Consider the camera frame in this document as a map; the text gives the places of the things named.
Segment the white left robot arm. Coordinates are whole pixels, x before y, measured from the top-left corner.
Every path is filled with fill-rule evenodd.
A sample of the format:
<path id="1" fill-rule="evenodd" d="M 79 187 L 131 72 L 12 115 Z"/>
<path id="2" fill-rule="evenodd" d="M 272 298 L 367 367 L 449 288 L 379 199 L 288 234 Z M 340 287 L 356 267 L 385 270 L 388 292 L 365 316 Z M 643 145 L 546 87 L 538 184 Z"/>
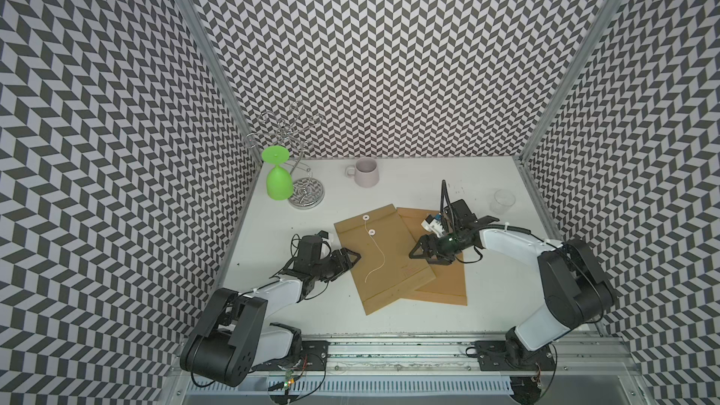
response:
<path id="1" fill-rule="evenodd" d="M 287 388 L 318 356 L 306 350 L 302 332 L 268 318 L 311 300 L 318 282 L 327 286 L 350 272 L 362 255 L 346 247 L 332 249 L 329 234 L 299 236 L 291 242 L 288 262 L 260 287 L 245 292 L 219 288 L 211 295 L 180 354 L 180 368 L 200 388 L 239 386 L 256 369 L 285 371 Z"/>

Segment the brown kraft file bag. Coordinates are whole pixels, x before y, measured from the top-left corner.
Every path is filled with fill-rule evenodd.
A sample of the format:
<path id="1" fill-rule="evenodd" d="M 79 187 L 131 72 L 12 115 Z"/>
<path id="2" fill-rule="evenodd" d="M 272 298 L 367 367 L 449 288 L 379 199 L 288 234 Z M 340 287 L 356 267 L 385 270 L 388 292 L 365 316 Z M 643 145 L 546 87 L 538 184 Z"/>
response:
<path id="1" fill-rule="evenodd" d="M 437 211 L 402 207 L 397 211 L 415 240 L 425 234 L 432 234 L 422 226 L 422 223 L 429 215 L 436 215 Z M 447 266 L 431 264 L 430 267 L 435 275 L 435 280 L 408 292 L 404 297 L 416 301 L 467 306 L 464 265 L 453 262 Z"/>

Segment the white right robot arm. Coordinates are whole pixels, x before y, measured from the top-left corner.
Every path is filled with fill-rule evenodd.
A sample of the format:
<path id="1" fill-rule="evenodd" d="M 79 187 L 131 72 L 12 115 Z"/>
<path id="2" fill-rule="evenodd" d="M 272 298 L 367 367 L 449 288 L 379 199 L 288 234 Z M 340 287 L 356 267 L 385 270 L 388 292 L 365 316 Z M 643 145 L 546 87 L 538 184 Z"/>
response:
<path id="1" fill-rule="evenodd" d="M 534 268 L 544 302 L 537 311 L 505 334 L 498 353 L 519 368 L 572 330 L 603 319 L 616 304 L 617 292 L 590 246 L 579 238 L 543 239 L 529 229 L 502 223 L 498 217 L 476 217 L 463 200 L 442 204 L 441 212 L 421 221 L 426 233 L 409 252 L 419 259 L 450 266 L 472 248 L 506 255 Z"/>

